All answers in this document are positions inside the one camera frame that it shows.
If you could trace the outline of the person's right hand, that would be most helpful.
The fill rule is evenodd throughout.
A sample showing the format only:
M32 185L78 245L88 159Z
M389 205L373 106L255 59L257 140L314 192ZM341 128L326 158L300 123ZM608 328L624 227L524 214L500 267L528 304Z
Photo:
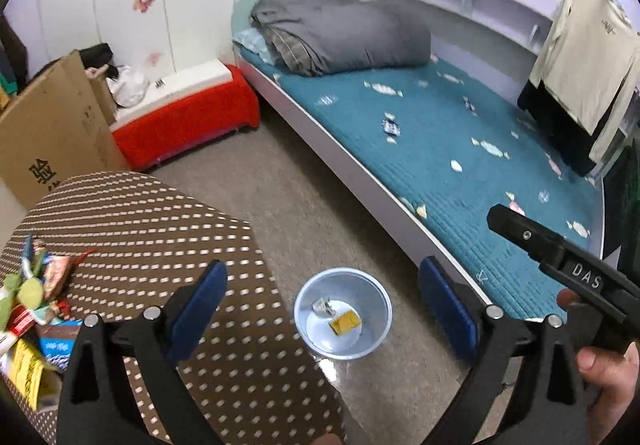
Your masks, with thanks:
M601 444L623 419L637 393L639 351L631 343L624 354L600 347L582 347L576 353L582 379L600 389L588 411L591 444Z

